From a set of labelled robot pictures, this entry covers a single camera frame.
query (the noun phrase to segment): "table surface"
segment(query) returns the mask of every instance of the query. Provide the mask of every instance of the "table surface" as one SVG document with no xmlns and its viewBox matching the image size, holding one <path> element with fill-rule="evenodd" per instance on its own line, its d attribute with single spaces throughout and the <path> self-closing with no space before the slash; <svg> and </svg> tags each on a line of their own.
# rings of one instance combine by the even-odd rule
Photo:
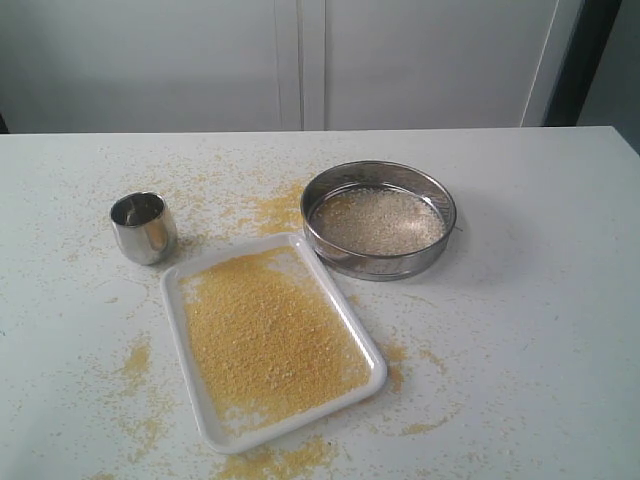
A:
<svg viewBox="0 0 640 480">
<path fill-rule="evenodd" d="M 0 158 L 0 478 L 640 478 L 640 158 L 615 130 L 2 136 Z M 160 275 L 298 229 L 304 183 L 366 158 L 432 174 L 459 207 L 427 272 L 333 274 L 388 384 L 216 454 Z M 141 189 L 180 234 L 155 267 L 127 261 L 108 221 Z"/>
</svg>

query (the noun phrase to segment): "white powder in sieve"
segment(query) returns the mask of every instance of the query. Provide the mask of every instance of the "white powder in sieve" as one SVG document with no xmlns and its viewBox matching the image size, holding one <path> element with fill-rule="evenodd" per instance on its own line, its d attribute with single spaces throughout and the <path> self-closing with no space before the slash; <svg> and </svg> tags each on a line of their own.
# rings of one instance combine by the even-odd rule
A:
<svg viewBox="0 0 640 480">
<path fill-rule="evenodd" d="M 403 191 L 358 188 L 321 204 L 310 219 L 325 240 L 368 255 L 401 255 L 444 235 L 444 222 L 421 198 Z"/>
</svg>

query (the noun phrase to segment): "metal cup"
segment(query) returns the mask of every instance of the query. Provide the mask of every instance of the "metal cup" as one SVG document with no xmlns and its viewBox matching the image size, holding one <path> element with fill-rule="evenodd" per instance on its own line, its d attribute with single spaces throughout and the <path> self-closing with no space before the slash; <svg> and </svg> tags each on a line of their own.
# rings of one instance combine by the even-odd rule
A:
<svg viewBox="0 0 640 480">
<path fill-rule="evenodd" d="M 176 245 L 176 224 L 157 193 L 136 192 L 111 207 L 111 226 L 129 260 L 151 265 L 167 258 Z"/>
</svg>

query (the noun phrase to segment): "cabinet door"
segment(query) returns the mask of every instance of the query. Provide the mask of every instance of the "cabinet door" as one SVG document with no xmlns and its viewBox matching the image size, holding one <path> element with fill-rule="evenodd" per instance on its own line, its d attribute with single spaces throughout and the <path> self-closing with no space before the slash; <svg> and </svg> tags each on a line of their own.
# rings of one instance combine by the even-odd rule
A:
<svg viewBox="0 0 640 480">
<path fill-rule="evenodd" d="M 300 129 L 295 1 L 3 0 L 12 132 Z"/>
<path fill-rule="evenodd" d="M 332 130 L 540 124 L 582 3 L 301 1 L 302 31 L 326 28 L 311 51 L 326 48 L 324 79 L 303 82 L 324 109 L 308 119 L 305 104 L 305 127 Z M 305 71 L 317 64 L 312 41 Z"/>
</svg>

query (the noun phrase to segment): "rectangular tray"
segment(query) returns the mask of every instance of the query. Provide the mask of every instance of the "rectangular tray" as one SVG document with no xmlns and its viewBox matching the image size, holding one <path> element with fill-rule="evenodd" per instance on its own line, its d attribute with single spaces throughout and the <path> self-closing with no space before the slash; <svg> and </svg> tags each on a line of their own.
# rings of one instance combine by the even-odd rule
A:
<svg viewBox="0 0 640 480">
<path fill-rule="evenodd" d="M 182 278 L 195 275 L 231 258 L 257 254 L 283 246 L 293 247 L 296 254 L 307 267 L 309 274 L 325 293 L 328 302 L 333 305 L 338 312 L 344 322 L 347 334 L 352 335 L 369 365 L 369 382 L 325 404 L 295 414 L 278 423 L 243 433 L 237 437 L 230 436 L 226 434 L 222 428 L 221 422 L 216 415 L 213 402 L 209 397 L 204 382 L 200 377 L 198 367 L 191 354 L 187 332 L 187 318 L 179 282 Z M 248 242 L 224 252 L 205 254 L 192 260 L 179 263 L 165 272 L 160 281 L 160 286 L 198 430 L 218 453 L 240 453 L 291 432 L 318 418 L 367 398 L 379 390 L 386 380 L 387 367 L 382 355 L 307 241 L 298 234 L 280 233 Z"/>
</svg>

